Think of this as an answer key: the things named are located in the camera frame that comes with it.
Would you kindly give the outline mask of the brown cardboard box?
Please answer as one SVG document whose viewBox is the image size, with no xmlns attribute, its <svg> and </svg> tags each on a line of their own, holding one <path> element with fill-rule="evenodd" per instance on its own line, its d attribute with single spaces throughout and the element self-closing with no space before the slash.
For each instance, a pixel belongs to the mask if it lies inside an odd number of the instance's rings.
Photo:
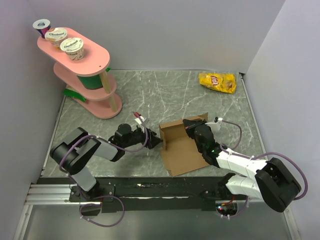
<svg viewBox="0 0 320 240">
<path fill-rule="evenodd" d="M 160 124 L 159 133 L 162 161 L 170 176 L 179 176 L 209 165 L 198 152 L 195 141 L 187 135 L 181 119 Z"/>
</svg>

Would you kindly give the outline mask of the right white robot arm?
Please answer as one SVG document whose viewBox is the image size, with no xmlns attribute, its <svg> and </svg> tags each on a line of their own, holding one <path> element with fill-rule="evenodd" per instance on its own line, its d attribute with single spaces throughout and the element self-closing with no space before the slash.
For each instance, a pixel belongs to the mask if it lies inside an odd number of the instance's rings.
<svg viewBox="0 0 320 240">
<path fill-rule="evenodd" d="M 195 141 L 198 152 L 212 166 L 232 171 L 218 187 L 223 199 L 244 195 L 263 200 L 271 209 L 282 213 L 292 201 L 302 199 L 308 192 L 305 174 L 291 159 L 273 152 L 272 159 L 264 155 L 247 156 L 216 142 L 214 133 L 225 123 L 221 117 L 213 122 L 183 119 L 184 129 Z"/>
</svg>

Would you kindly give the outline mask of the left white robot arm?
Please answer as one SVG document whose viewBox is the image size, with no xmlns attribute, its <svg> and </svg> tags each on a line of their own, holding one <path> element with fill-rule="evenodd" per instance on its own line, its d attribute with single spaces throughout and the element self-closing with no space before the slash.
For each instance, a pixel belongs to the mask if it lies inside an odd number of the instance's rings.
<svg viewBox="0 0 320 240">
<path fill-rule="evenodd" d="M 140 150 L 129 150 L 129 147 L 142 144 L 142 148 L 153 149 L 161 142 L 154 131 L 143 125 L 132 130 L 129 124 L 122 123 L 108 140 L 78 127 L 52 147 L 49 155 L 59 165 L 59 169 L 80 187 L 81 195 L 87 201 L 94 201 L 99 195 L 99 184 L 87 168 L 92 156 L 116 162 L 126 152 L 134 153 Z"/>
</svg>

